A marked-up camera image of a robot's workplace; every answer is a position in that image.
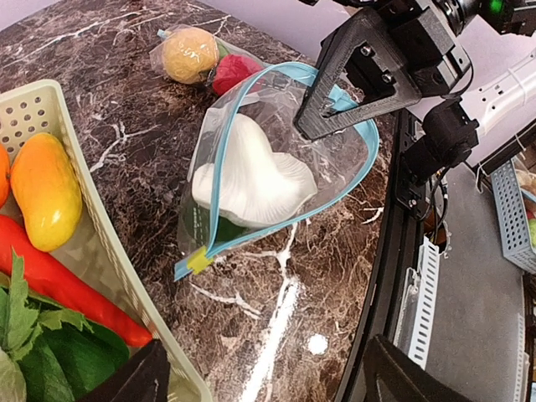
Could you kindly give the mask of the red toy apple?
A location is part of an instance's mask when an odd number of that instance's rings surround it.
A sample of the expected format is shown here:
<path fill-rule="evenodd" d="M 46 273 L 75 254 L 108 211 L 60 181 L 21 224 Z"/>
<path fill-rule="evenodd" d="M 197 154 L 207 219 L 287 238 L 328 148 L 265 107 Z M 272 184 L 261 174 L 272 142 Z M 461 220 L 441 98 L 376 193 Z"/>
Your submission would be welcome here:
<path fill-rule="evenodd" d="M 239 54 L 227 54 L 219 62 L 212 87 L 217 95 L 223 95 L 242 80 L 260 72 L 264 67 L 251 57 Z"/>

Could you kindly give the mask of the beige perforated plastic basket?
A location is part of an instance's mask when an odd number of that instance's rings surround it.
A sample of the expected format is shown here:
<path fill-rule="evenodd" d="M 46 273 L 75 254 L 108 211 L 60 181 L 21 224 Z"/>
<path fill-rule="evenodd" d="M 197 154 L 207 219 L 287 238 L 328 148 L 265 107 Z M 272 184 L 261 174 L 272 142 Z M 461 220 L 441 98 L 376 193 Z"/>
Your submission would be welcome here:
<path fill-rule="evenodd" d="M 1 95 L 1 143 L 14 159 L 23 144 L 49 132 L 63 144 L 80 183 L 83 212 L 70 240 L 53 257 L 162 341 L 171 365 L 168 400 L 210 401 L 208 386 L 179 347 L 145 290 L 106 213 L 80 148 L 64 94 L 38 80 Z"/>

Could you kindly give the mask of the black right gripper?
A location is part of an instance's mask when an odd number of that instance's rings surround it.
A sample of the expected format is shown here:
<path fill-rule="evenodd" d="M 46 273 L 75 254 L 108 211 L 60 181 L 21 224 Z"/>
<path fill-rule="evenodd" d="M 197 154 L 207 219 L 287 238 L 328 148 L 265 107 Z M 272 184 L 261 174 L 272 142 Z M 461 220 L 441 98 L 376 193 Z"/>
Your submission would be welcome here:
<path fill-rule="evenodd" d="M 458 97 L 453 89 L 472 67 L 458 36 L 472 20 L 472 1 L 379 1 L 376 10 L 359 10 L 321 42 L 317 78 L 295 116 L 296 129 L 316 141 L 411 106 L 421 94 Z M 341 74 L 364 99 L 335 111 L 327 98 Z"/>

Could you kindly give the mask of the yellow orange mango toy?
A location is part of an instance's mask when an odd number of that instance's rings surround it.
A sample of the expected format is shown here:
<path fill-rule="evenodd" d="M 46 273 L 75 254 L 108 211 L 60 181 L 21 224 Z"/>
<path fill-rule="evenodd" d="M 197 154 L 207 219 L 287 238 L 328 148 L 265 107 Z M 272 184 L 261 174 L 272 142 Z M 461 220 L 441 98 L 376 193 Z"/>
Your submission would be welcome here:
<path fill-rule="evenodd" d="M 83 199 L 62 142 L 47 132 L 32 136 L 14 159 L 10 180 L 31 244 L 44 252 L 65 244 L 80 222 Z"/>

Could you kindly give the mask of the blue perforated background basket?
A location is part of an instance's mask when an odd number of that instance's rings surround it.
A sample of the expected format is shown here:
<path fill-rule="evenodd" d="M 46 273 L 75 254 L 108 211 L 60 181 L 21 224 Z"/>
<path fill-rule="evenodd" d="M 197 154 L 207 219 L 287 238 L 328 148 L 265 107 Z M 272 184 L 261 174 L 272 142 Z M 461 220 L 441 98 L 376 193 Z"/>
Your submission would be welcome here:
<path fill-rule="evenodd" d="M 518 268 L 535 274 L 535 248 L 530 238 L 522 189 L 513 161 L 505 162 L 492 175 L 492 191 L 502 242 L 503 256 Z"/>

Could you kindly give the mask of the red chili pepper toy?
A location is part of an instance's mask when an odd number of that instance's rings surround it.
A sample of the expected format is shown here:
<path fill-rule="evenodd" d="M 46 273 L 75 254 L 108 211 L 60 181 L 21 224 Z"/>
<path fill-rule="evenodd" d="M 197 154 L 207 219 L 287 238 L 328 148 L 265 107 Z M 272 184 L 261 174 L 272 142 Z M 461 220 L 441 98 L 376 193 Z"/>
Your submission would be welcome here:
<path fill-rule="evenodd" d="M 83 282 L 52 255 L 36 249 L 21 225 L 1 216 L 1 272 L 12 274 L 13 255 L 23 259 L 24 279 L 30 289 L 64 307 L 80 312 L 112 330 L 123 341 L 141 348 L 152 341 L 151 333 L 119 307 Z"/>

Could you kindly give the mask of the white toy garlic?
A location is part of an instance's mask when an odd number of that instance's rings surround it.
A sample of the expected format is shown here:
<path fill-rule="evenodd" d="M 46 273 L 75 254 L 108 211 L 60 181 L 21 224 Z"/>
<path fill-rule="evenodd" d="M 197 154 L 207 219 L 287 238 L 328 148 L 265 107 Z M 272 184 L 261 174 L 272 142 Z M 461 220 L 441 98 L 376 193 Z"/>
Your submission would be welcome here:
<path fill-rule="evenodd" d="M 219 185 L 219 215 L 260 229 L 286 221 L 317 194 L 311 169 L 286 152 L 273 152 L 260 125 L 237 114 L 230 129 Z"/>

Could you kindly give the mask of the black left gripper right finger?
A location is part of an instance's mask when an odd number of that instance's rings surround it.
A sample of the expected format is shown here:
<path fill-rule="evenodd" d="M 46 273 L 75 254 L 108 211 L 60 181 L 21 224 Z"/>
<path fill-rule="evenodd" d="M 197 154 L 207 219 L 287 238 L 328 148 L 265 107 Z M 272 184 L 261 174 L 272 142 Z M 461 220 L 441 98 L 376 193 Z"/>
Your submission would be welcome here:
<path fill-rule="evenodd" d="M 470 401 L 429 375 L 381 334 L 367 342 L 363 368 L 367 401 Z"/>

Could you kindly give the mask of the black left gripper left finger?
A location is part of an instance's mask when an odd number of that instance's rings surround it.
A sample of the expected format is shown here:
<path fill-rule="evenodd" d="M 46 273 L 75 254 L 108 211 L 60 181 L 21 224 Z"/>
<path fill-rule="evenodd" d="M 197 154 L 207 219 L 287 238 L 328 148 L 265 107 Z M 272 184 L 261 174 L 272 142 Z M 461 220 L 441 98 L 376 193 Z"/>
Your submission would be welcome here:
<path fill-rule="evenodd" d="M 160 340 L 153 339 L 107 381 L 79 401 L 165 402 L 168 400 L 169 377 L 167 352 Z"/>

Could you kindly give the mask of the clear zip bag blue zipper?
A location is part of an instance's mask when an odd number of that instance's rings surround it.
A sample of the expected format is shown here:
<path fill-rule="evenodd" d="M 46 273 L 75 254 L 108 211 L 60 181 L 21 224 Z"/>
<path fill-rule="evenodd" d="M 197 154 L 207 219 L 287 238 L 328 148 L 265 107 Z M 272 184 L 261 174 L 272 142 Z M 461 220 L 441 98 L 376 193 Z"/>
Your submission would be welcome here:
<path fill-rule="evenodd" d="M 265 65 L 253 54 L 212 33 L 188 25 L 160 29 L 161 43 L 150 51 L 152 70 L 183 85 L 209 85 L 219 96 Z"/>

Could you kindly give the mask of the black front rail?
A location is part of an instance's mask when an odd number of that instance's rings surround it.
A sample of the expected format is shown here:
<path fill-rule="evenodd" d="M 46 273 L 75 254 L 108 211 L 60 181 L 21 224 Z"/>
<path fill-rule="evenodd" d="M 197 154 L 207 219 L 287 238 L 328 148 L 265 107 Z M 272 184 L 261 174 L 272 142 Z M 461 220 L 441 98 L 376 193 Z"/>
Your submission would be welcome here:
<path fill-rule="evenodd" d="M 398 200 L 407 178 L 400 167 L 401 153 L 411 143 L 417 119 L 409 111 L 395 114 L 392 158 L 385 197 L 385 212 L 379 232 L 363 312 L 353 337 L 353 346 L 335 396 L 336 401 L 365 401 L 363 356 L 367 342 L 377 334 L 394 339 L 402 305 L 405 272 L 414 266 L 423 239 L 423 224 L 416 220 L 416 207 Z"/>

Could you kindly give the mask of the green white bok choy toy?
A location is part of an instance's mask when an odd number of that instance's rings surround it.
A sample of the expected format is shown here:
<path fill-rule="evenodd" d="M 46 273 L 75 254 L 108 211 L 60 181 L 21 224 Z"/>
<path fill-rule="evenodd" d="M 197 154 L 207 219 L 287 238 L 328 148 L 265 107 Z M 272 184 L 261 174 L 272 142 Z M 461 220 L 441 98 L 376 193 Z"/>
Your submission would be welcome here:
<path fill-rule="evenodd" d="M 130 357 L 110 329 L 57 302 L 29 294 L 24 258 L 10 250 L 1 290 L 1 399 L 76 401 Z"/>

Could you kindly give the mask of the orange toy fruit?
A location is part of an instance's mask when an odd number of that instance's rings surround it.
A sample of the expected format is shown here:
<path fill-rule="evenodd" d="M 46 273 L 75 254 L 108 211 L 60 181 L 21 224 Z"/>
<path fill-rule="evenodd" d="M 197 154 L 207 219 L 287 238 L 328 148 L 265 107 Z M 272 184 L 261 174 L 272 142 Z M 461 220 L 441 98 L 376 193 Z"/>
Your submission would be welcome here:
<path fill-rule="evenodd" d="M 0 146 L 0 208 L 7 202 L 10 193 L 10 162 L 7 150 Z"/>

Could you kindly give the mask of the yellow peach toy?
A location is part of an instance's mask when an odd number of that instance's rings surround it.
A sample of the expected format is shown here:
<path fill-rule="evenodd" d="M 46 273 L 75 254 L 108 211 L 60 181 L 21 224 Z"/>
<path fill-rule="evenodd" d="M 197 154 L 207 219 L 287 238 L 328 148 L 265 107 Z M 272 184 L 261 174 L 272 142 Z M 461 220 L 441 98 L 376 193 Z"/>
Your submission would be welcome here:
<path fill-rule="evenodd" d="M 191 85 L 204 80 L 219 62 L 214 36 L 201 28 L 181 28 L 162 43 L 162 65 L 173 80 Z"/>

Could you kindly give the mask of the spare clear zip bag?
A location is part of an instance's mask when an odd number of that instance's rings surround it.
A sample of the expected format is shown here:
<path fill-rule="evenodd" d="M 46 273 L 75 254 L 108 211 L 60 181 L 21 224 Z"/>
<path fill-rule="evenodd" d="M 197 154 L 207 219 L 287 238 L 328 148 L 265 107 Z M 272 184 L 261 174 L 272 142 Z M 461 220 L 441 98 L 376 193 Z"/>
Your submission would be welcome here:
<path fill-rule="evenodd" d="M 227 250 L 308 219 L 356 188 L 374 165 L 371 120 L 311 141 L 293 124 L 317 71 L 274 64 L 206 111 L 179 210 L 184 257 L 174 277 L 198 274 Z"/>

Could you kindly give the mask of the dark green toy vegetable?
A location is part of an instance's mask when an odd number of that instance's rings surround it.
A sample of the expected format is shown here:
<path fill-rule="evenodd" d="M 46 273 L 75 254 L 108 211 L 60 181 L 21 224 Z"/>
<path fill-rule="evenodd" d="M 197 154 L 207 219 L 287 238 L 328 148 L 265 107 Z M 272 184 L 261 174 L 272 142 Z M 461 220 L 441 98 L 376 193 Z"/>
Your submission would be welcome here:
<path fill-rule="evenodd" d="M 238 226 L 224 217 L 219 217 L 215 242 L 223 243 L 234 240 L 247 231 L 248 229 L 246 227 Z"/>

